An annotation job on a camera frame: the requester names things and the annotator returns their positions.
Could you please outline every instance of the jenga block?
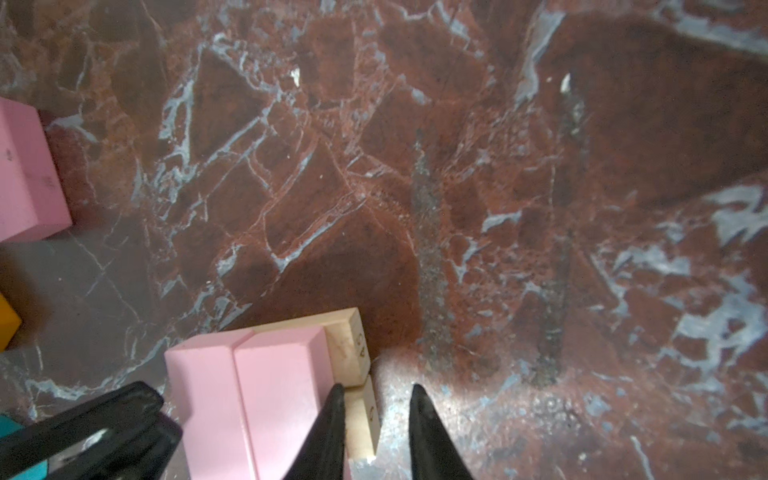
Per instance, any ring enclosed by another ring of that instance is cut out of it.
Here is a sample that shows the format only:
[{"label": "jenga block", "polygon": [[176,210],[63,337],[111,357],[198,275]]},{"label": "jenga block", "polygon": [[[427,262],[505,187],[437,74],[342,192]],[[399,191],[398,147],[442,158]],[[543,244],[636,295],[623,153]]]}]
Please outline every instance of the jenga block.
[{"label": "jenga block", "polygon": [[322,326],[255,335],[235,349],[259,480],[280,480],[333,387]]},{"label": "jenga block", "polygon": [[5,350],[21,324],[21,319],[0,293],[0,352]]},{"label": "jenga block", "polygon": [[259,480],[234,361],[252,336],[198,335],[165,353],[192,480]]},{"label": "jenga block", "polygon": [[346,451],[352,460],[376,456],[379,446],[381,423],[373,382],[368,376],[363,386],[353,387],[344,392],[346,407]]},{"label": "jenga block", "polygon": [[0,242],[42,240],[70,225],[37,110],[0,98]]},{"label": "jenga block", "polygon": [[334,382],[345,387],[361,386],[371,368],[371,357],[357,308],[267,323],[253,327],[253,331],[262,333],[307,326],[325,328]]}]

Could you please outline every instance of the brown marble table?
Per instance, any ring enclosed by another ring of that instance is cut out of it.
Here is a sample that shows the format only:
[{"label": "brown marble table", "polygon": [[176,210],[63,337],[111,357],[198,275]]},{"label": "brown marble table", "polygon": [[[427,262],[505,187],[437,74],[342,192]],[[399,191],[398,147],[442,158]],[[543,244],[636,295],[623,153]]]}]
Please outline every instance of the brown marble table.
[{"label": "brown marble table", "polygon": [[[759,0],[4,0],[75,226],[0,247],[0,410],[359,306],[408,478],[422,382],[483,478],[765,478]],[[169,412],[174,414],[172,403]],[[186,478],[183,452],[166,478]]]}]

